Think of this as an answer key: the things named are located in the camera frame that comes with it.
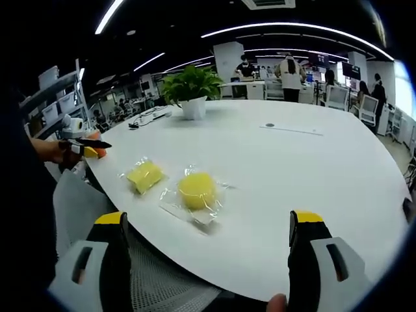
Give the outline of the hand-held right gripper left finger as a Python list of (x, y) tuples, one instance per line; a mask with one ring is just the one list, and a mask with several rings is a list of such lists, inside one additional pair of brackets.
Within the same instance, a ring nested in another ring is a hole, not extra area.
[(65, 311), (131, 311), (127, 213), (99, 217), (55, 267), (49, 294)]

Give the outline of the person's left hand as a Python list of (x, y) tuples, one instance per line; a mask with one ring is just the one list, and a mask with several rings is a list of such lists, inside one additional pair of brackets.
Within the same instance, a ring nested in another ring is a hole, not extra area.
[(30, 141), (39, 158), (44, 162), (71, 166), (77, 164), (81, 160), (81, 155), (74, 153), (71, 150), (68, 141), (47, 141), (38, 138), (31, 138)]

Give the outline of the person's right hand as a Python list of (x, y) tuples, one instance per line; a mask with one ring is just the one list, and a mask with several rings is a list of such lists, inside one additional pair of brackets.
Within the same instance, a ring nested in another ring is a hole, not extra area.
[(266, 312), (286, 312), (287, 297), (285, 294), (276, 294), (268, 302)]

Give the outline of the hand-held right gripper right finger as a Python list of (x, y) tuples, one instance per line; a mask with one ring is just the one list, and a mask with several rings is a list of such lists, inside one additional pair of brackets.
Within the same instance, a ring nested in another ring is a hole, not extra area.
[(288, 311), (350, 311), (370, 289), (365, 262), (322, 217), (290, 212)]

